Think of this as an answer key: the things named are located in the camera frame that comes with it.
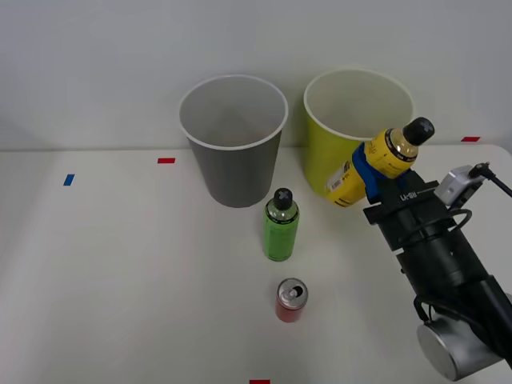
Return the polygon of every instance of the red soda can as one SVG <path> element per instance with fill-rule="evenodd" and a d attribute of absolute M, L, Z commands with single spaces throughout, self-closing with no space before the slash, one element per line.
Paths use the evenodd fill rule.
<path fill-rule="evenodd" d="M 287 278 L 278 286 L 275 299 L 275 314 L 283 322 L 296 322 L 306 305 L 306 284 L 298 278 Z"/>

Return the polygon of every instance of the can lid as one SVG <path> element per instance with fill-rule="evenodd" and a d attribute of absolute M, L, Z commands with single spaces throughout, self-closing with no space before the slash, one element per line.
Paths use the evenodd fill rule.
<path fill-rule="evenodd" d="M 300 310 L 307 302 L 306 285 L 298 278 L 287 278 L 278 287 L 278 300 L 289 310 Z"/>
<path fill-rule="evenodd" d="M 288 210 L 294 202 L 294 196 L 288 188 L 279 188 L 274 193 L 273 202 L 278 210 Z"/>
<path fill-rule="evenodd" d="M 434 126 L 426 118 L 416 118 L 403 129 L 403 136 L 413 146 L 420 146 L 434 134 Z"/>

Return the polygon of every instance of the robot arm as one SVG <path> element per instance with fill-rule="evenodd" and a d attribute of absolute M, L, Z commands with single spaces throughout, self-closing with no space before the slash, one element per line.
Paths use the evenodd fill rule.
<path fill-rule="evenodd" d="M 364 209 L 391 250 L 402 250 L 397 258 L 423 321 L 418 340 L 434 368 L 453 381 L 502 359 L 512 366 L 512 305 L 461 231 L 471 218 L 462 206 L 492 176 L 487 164 L 466 166 L 439 185 L 408 171 L 394 180 L 372 181 L 373 205 Z M 459 215 L 464 219 L 457 224 Z"/>

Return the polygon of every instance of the white table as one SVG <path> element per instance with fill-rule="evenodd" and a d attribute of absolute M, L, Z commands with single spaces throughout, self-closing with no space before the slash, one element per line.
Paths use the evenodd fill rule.
<path fill-rule="evenodd" d="M 512 185 L 496 146 L 428 146 L 415 169 L 440 180 L 482 161 Z M 297 150 L 280 149 L 272 186 L 291 188 L 302 214 L 283 263 L 262 253 L 264 202 L 216 203 L 189 150 L 1 153 L 0 180 L 1 384 L 445 382 L 365 203 L 313 194 Z M 512 200 L 487 182 L 467 206 L 466 236 L 512 292 Z M 295 324 L 274 314 L 285 277 L 310 290 Z M 510 380 L 501 362 L 466 382 Z"/>

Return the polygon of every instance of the black bottle cap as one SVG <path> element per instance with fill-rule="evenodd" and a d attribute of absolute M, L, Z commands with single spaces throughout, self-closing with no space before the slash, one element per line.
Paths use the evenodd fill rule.
<path fill-rule="evenodd" d="M 420 146 L 434 134 L 434 126 L 426 118 L 416 118 L 403 129 L 403 137 L 413 146 Z"/>
<path fill-rule="evenodd" d="M 288 188 L 279 188 L 274 193 L 274 205 L 278 210 L 287 210 L 291 207 L 294 196 Z"/>

